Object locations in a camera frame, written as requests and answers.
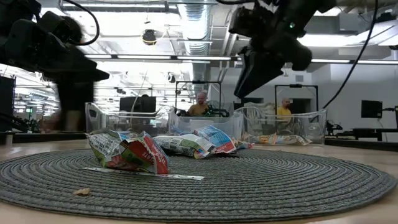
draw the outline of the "woven placemat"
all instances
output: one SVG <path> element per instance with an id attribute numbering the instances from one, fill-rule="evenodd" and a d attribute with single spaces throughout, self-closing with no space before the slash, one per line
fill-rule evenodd
<path id="1" fill-rule="evenodd" d="M 84 170 L 91 150 L 46 152 L 0 163 L 0 199 L 38 210 L 163 222 L 254 222 L 362 207 L 396 186 L 375 168 L 277 151 L 194 160 L 170 157 L 171 174 L 203 180 Z M 89 196 L 75 196 L 90 188 Z"/>

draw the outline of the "tabletop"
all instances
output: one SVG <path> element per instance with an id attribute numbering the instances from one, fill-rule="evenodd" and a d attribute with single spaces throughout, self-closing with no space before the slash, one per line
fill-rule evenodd
<path id="1" fill-rule="evenodd" d="M 0 146 L 0 161 L 19 156 L 50 151 L 66 151 L 74 149 L 90 148 L 85 140 L 40 142 L 13 144 L 12 147 Z M 369 149 L 354 149 L 335 146 L 256 146 L 256 149 L 273 151 L 296 152 L 324 157 L 335 157 L 348 161 L 354 161 L 373 166 L 398 178 L 398 153 L 387 151 L 373 151 Z M 322 224 L 390 224 L 398 223 L 398 191 L 394 191 L 382 200 L 365 208 L 352 212 L 341 213 L 332 216 L 308 218 L 277 222 L 280 224 L 322 223 Z M 132 222 L 121 220 L 108 220 L 100 218 L 78 217 L 73 215 L 60 215 L 47 212 L 29 210 L 6 203 L 0 203 L 0 219 L 2 223 L 23 224 L 123 224 L 123 223 L 155 223 Z"/>

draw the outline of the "clear plastic bin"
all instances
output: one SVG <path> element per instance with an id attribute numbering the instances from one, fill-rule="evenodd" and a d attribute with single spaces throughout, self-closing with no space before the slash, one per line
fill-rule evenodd
<path id="1" fill-rule="evenodd" d="M 241 139 L 243 130 L 243 114 L 234 113 L 229 118 L 219 117 L 183 117 L 175 113 L 169 113 L 169 132 L 170 133 L 192 133 L 196 128 L 208 125 L 222 130 L 228 136 Z"/>
<path id="2" fill-rule="evenodd" d="M 151 136 L 166 134 L 168 131 L 167 113 L 160 113 L 160 110 L 155 113 L 103 111 L 94 103 L 86 103 L 86 132 L 108 128 L 113 131 L 135 133 L 145 131 Z"/>
<path id="3" fill-rule="evenodd" d="M 256 107 L 243 107 L 235 110 L 235 113 L 241 113 L 244 117 L 244 134 L 252 136 L 298 135 L 311 140 L 314 144 L 325 143 L 327 110 L 290 116 L 264 114 L 259 110 L 258 118 L 248 118 L 245 115 L 248 108 L 258 110 Z"/>

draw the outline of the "yellow shirt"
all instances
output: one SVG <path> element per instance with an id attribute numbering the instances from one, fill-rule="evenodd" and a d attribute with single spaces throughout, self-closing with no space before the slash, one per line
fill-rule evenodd
<path id="1" fill-rule="evenodd" d="M 288 115 L 292 115 L 292 112 L 290 112 L 290 110 L 287 109 L 287 108 L 279 107 L 278 110 L 276 111 L 276 115 L 285 115 L 285 116 L 288 116 Z M 284 117 L 278 117 L 278 119 L 282 119 L 282 120 L 284 120 L 284 121 L 286 121 L 286 122 L 289 122 L 289 121 L 290 121 L 290 117 L 286 117 L 286 118 L 284 118 Z"/>
<path id="2" fill-rule="evenodd" d="M 201 116 L 203 115 L 203 113 L 208 109 L 208 105 L 206 103 L 202 104 L 202 105 L 192 105 L 189 110 L 188 113 L 190 114 L 190 116 Z"/>

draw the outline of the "crumb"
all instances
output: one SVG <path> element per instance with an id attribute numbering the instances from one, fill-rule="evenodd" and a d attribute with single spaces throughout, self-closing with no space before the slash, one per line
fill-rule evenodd
<path id="1" fill-rule="evenodd" d="M 74 195 L 79 195 L 79 196 L 87 196 L 90 194 L 91 189 L 80 189 L 75 191 L 73 194 Z"/>

